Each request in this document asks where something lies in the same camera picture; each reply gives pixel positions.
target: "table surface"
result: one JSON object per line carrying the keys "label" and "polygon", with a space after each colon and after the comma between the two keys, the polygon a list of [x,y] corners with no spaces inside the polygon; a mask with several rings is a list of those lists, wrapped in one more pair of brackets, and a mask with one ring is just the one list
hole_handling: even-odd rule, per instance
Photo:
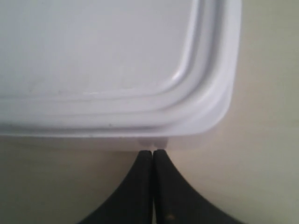
{"label": "table surface", "polygon": [[[245,223],[299,223],[298,9],[297,0],[244,0],[228,114],[207,135],[168,139],[186,180]],[[135,139],[0,140],[3,224],[76,223],[147,148]],[[120,146],[132,152],[116,152]]]}

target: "container lid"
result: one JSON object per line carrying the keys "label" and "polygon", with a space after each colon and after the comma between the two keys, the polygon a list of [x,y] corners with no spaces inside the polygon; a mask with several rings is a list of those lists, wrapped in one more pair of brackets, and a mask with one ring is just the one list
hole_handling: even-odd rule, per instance
{"label": "container lid", "polygon": [[0,4],[0,133],[159,128],[233,80],[239,0]]}

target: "plastic container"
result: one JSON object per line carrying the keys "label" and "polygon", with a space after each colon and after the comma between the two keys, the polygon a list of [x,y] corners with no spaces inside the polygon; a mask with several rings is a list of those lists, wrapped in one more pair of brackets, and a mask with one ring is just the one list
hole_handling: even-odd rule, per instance
{"label": "plastic container", "polygon": [[0,134],[202,133],[231,99],[240,0],[5,1]]}

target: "white plastic lid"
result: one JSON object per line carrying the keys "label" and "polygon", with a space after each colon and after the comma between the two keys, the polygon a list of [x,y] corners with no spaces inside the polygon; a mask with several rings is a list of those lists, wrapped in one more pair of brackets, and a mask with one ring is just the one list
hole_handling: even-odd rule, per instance
{"label": "white plastic lid", "polygon": [[227,109],[240,20],[240,0],[2,2],[0,133],[200,133]]}

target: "white plastic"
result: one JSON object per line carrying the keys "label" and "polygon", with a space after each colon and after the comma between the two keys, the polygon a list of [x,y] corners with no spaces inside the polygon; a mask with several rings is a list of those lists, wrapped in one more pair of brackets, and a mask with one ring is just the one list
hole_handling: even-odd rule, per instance
{"label": "white plastic", "polygon": [[228,109],[240,0],[5,1],[0,134],[201,133]]}

